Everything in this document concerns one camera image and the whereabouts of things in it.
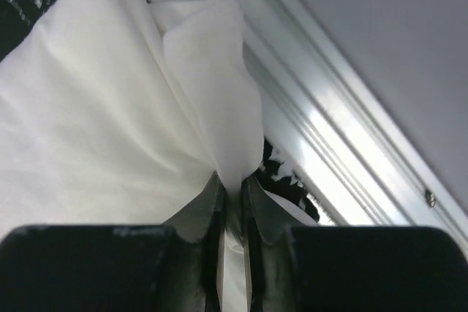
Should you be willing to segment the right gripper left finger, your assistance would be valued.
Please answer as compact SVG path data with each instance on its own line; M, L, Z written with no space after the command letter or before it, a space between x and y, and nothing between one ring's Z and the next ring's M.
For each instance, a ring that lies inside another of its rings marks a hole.
M213 173L204 189L165 223L168 250L163 311L221 311L226 191Z

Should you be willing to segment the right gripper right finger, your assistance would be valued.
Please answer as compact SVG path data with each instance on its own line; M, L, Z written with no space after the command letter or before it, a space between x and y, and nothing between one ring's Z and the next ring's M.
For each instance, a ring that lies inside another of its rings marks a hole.
M253 176L241 188L250 311L317 311L314 228L271 199Z

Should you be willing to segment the white t-shirt robot print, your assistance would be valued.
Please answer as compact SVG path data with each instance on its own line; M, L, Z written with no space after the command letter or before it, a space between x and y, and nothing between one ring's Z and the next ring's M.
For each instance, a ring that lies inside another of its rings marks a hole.
M263 153L236 0L56 0L1 62L1 233L156 223Z

